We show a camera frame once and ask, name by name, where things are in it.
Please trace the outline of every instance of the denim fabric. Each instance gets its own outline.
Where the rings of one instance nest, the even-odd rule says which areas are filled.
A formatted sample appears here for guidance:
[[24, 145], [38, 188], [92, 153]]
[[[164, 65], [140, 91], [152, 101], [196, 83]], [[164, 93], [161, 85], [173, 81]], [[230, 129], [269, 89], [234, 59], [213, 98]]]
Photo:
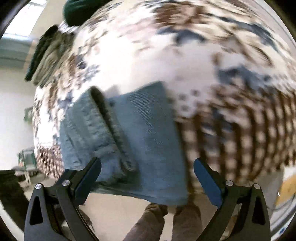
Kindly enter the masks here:
[[[113, 182], [110, 185], [97, 182], [93, 191], [143, 198], [150, 202], [165, 205], [185, 204], [187, 201], [185, 160], [173, 120], [173, 113], [162, 83], [156, 82], [135, 92], [109, 98], [108, 102], [116, 117], [116, 122], [122, 130], [122, 139], [130, 148], [129, 156], [131, 160], [136, 161], [138, 170], [129, 172], [123, 180], [118, 180], [118, 182]], [[93, 145], [93, 140], [99, 141], [101, 139], [100, 134], [103, 132], [101, 129], [106, 128], [104, 125], [94, 125], [94, 131], [97, 132], [96, 138], [91, 138], [91, 135], [86, 137], [89, 123], [82, 123], [82, 115], [88, 115], [88, 120], [93, 123], [96, 122], [98, 117], [90, 115], [92, 113], [91, 108], [86, 104], [84, 104], [84, 109], [89, 109], [89, 111], [82, 114], [79, 110], [82, 107], [77, 106], [74, 111], [77, 113], [76, 115], [72, 114], [71, 110], [67, 111], [66, 115], [66, 118], [75, 123], [72, 126], [76, 126], [77, 129], [81, 125], [84, 129], [82, 131], [82, 128], [78, 128], [81, 130], [79, 133], [81, 140], [70, 138], [75, 141], [74, 146], [78, 146], [78, 143], [87, 139], [92, 141], [85, 143], [85, 145]], [[60, 138], [65, 168], [76, 168], [75, 162], [78, 159], [67, 158], [64, 155], [63, 128], [65, 126], [61, 126]], [[77, 134], [74, 134], [74, 131], [69, 130], [68, 135], [76, 136]], [[103, 146], [97, 145], [96, 150], [100, 151], [101, 149], [105, 152]], [[85, 154], [85, 152], [79, 153], [80, 149], [74, 148], [71, 152], [70, 155], [76, 153], [75, 155], [81, 156], [79, 159], [87, 156], [85, 161], [90, 160], [90, 155]], [[118, 154], [114, 153], [109, 158], [109, 160], [102, 160], [102, 165], [108, 162], [109, 164], [113, 163], [108, 166], [110, 168], [109, 174], [112, 175], [111, 167], [114, 166], [114, 160], [118, 158]]]
[[95, 87], [83, 93], [60, 124], [61, 153], [65, 169], [83, 169], [92, 157], [100, 158], [102, 170], [97, 181], [108, 185], [136, 170], [126, 142], [109, 104]]

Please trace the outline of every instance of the floor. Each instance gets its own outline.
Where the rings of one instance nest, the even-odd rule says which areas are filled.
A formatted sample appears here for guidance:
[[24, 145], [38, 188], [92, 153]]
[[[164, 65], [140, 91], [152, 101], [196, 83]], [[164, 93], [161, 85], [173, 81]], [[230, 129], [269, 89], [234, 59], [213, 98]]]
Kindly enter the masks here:
[[[205, 195], [196, 197], [201, 210], [203, 227], [216, 211]], [[132, 197], [91, 193], [81, 209], [90, 217], [96, 236], [100, 241], [122, 241], [128, 231], [141, 217], [148, 201]], [[160, 241], [171, 240], [174, 207], [169, 207]]]

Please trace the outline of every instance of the green cloth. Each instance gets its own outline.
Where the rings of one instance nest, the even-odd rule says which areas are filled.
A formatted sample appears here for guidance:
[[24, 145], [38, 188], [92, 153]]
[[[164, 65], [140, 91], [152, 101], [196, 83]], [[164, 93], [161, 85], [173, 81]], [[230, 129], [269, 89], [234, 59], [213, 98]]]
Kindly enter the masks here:
[[47, 50], [48, 46], [52, 42], [52, 38], [57, 30], [58, 30], [58, 26], [53, 25], [39, 39], [36, 50], [33, 54], [33, 57], [31, 59], [29, 68], [25, 76], [26, 81], [31, 81], [40, 61], [43, 58], [45, 51]]
[[24, 121], [28, 123], [32, 123], [33, 120], [33, 106], [25, 109], [25, 117]]
[[68, 0], [64, 5], [64, 18], [70, 27], [79, 26], [108, 2], [110, 0]]
[[64, 61], [64, 57], [71, 49], [73, 41], [73, 34], [61, 33], [59, 31], [54, 34], [51, 44], [45, 51], [43, 58], [32, 77], [34, 85], [38, 85], [42, 88], [50, 82], [50, 77]]

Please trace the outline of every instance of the dark green fabric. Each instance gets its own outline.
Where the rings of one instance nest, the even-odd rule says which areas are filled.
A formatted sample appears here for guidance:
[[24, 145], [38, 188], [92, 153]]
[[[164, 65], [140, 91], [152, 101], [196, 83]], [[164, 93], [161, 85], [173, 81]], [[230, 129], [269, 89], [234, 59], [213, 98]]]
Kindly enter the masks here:
[[88, 20], [95, 11], [110, 0], [68, 0], [64, 5], [64, 18], [67, 24], [79, 26]]
[[33, 54], [29, 68], [27, 70], [27, 74], [25, 76], [26, 81], [31, 81], [32, 76], [34, 75], [40, 61], [43, 58], [45, 51], [47, 50], [48, 46], [50, 45], [52, 38], [57, 30], [58, 30], [58, 26], [53, 25], [39, 39], [36, 50]]
[[65, 61], [67, 52], [72, 48], [73, 41], [74, 34], [61, 33], [60, 31], [55, 32], [50, 45], [43, 54], [43, 58], [39, 61], [39, 65], [32, 76], [34, 85], [39, 85], [43, 88], [52, 80], [52, 74]]
[[14, 170], [0, 171], [0, 201], [3, 209], [15, 224], [24, 231], [29, 201], [25, 197], [24, 191], [18, 184], [18, 181]]

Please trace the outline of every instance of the checkered fabric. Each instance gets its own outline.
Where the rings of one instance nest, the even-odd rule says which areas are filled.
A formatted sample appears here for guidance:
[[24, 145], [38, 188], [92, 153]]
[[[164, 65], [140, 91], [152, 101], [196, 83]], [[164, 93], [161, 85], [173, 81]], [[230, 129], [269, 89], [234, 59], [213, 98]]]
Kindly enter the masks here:
[[254, 93], [238, 86], [213, 88], [212, 101], [197, 103], [193, 118], [180, 118], [190, 176], [200, 157], [223, 178], [248, 185], [259, 175], [295, 165], [295, 86], [282, 84]]
[[58, 180], [64, 172], [60, 146], [37, 149], [37, 168], [46, 176]]

